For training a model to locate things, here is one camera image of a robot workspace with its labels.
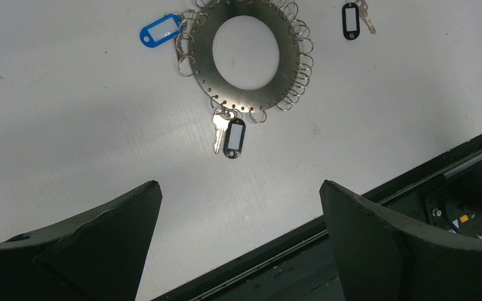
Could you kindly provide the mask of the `metal disc with keyrings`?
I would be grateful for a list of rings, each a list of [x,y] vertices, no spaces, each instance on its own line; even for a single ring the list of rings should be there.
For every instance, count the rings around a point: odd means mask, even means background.
[[[314,43],[297,1],[196,1],[181,13],[178,70],[212,108],[261,124],[286,112],[311,81]]]

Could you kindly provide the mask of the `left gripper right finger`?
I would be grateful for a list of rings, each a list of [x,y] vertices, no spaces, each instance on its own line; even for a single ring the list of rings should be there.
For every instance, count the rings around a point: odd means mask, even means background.
[[[333,181],[319,190],[346,300],[482,300],[482,240],[425,224]]]

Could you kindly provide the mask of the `black key tag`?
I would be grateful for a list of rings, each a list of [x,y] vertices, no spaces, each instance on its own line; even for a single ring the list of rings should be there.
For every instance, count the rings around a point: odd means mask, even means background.
[[[343,36],[348,41],[357,39],[360,35],[359,7],[356,3],[347,2],[342,10]]]

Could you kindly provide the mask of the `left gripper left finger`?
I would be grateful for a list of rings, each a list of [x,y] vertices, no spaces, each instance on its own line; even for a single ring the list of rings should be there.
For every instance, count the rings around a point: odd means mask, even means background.
[[[162,198],[148,181],[0,242],[0,300],[134,300]]]

